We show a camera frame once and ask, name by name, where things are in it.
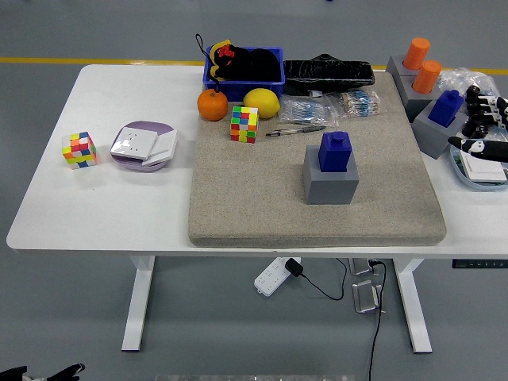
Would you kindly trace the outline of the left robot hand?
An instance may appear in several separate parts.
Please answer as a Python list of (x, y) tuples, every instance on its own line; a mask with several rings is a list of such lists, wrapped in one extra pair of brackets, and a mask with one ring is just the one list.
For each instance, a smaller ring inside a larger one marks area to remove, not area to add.
[[(36, 378), (36, 380), (42, 381), (73, 381), (79, 380), (79, 373), (85, 369), (85, 365), (83, 363), (73, 364), (54, 375), (49, 377), (40, 377)], [(15, 368), (10, 368), (1, 372), (1, 381), (22, 381), (22, 380), (32, 380), (32, 378), (28, 377), (25, 373), (28, 371), (27, 366), (19, 366)]]

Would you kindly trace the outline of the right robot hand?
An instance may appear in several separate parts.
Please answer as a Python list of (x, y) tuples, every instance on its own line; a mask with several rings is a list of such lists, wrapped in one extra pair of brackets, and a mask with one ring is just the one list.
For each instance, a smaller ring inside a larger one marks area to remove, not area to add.
[(507, 130), (507, 100), (469, 91), (465, 102), (468, 119), (461, 132), (463, 137), (449, 137), (448, 143), (475, 158), (506, 163), (507, 143), (485, 137), (490, 128)]

